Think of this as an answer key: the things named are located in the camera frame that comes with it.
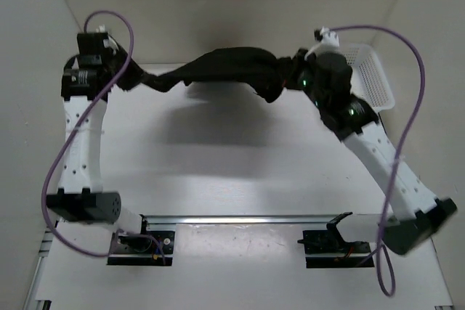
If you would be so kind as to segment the black shorts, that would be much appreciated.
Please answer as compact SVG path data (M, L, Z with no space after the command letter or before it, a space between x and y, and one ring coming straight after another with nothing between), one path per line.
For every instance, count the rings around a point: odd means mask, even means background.
M284 90L291 60L255 47L215 49L168 73L143 73L142 83L159 92L168 92L179 83L244 83L272 103Z

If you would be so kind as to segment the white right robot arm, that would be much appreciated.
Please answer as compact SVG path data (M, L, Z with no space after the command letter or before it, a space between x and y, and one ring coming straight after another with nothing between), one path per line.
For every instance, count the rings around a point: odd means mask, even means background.
M392 214L382 213L381 241L404 256L436 234L456 213L454 201L439 198L396 154L378 114L351 92L352 68L339 52L300 49L286 88L303 91L332 131L372 176Z

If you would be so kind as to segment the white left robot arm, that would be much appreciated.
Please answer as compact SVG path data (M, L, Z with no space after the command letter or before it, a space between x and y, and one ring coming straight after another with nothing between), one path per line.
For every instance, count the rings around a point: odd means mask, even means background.
M137 252L150 248L152 234L144 229L143 217L123 206L116 191L103 188L100 170L102 124L113 79L131 69L128 54L117 49L81 49L65 64L61 97L65 111L65 143L46 179L55 171L60 179L54 191L43 185L41 209L53 227L51 213L78 224L104 227L127 234Z

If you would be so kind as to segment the white perforated plastic basket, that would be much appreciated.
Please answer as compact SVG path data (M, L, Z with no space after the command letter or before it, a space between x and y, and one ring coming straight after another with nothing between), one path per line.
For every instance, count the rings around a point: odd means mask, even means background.
M342 44L341 53L353 70L352 93L363 98L376 113L391 110L395 106L395 98L373 47Z

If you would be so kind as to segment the aluminium front rail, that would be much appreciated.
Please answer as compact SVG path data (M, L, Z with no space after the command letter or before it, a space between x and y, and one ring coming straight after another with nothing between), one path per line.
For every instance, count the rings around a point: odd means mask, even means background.
M155 216L147 215L149 224L326 224L340 214L330 215L219 215Z

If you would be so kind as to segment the aluminium rail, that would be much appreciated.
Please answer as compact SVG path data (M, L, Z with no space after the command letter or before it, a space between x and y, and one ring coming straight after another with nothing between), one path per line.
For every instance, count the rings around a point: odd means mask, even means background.
M453 304L453 300L451 298L450 291L449 291L449 288L447 286L447 282L445 280L444 272L443 272L441 264L440 264L440 259L439 259L439 256L437 254L436 245L435 245L434 240L432 238L429 238L429 242L430 242L430 245L432 246L432 250L433 250L433 253L434 253L434 260L435 260L435 263L436 263L437 269L438 269L438 279L439 279L439 283L440 283L441 292L444 293L448 298L448 302L446 304L440 304L438 306L435 306L434 308L435 309L455 309L456 307Z
M155 216L147 215L149 224L326 224L340 214L330 215L219 215Z
M52 246L53 238L54 235L51 233L50 229L46 227L40 244L36 267L23 304L23 310L47 310L51 307L51 300L39 299L38 289L45 269L45 264L47 262L47 257Z

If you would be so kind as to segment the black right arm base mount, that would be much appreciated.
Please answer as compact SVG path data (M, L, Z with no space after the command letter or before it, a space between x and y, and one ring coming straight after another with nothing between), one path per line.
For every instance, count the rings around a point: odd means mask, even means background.
M374 252L366 241L346 241L338 224L353 212L343 212L331 219L325 229L308 229L297 242L304 246L307 269L373 268Z

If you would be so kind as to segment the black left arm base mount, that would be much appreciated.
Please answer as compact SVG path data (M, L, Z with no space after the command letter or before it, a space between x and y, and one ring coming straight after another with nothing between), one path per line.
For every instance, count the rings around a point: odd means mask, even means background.
M149 228L146 234L157 240L156 245L149 238L120 235L107 258L108 266L172 266L176 232L164 227Z

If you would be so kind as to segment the aluminium left side rail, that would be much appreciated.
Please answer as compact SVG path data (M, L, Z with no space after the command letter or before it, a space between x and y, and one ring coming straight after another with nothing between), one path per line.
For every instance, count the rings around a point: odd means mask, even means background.
M23 310L47 310L51 307L51 300L39 299L38 289L45 269L45 264L47 262L47 257L52 246L53 238L54 235L51 233L50 229L46 227L40 244L36 267L23 304Z

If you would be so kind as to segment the aluminium right side rail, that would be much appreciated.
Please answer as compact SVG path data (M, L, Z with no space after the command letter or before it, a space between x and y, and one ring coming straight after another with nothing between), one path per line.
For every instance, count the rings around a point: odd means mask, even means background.
M436 263L437 269L438 269L438 279L439 279L439 283L440 283L441 292L444 293L448 298L448 302L446 304L440 304L438 306L435 306L434 308L435 309L455 309L456 307L453 304L453 300L451 298L450 291L449 291L449 288L447 286L447 282L445 280L444 272L443 272L441 264L440 264L440 259L439 259L439 256L437 254L436 245L435 245L434 240L432 238L429 238L429 242L430 242L430 245L432 246L432 250L433 250L433 253L434 253L434 260L435 260L435 263Z

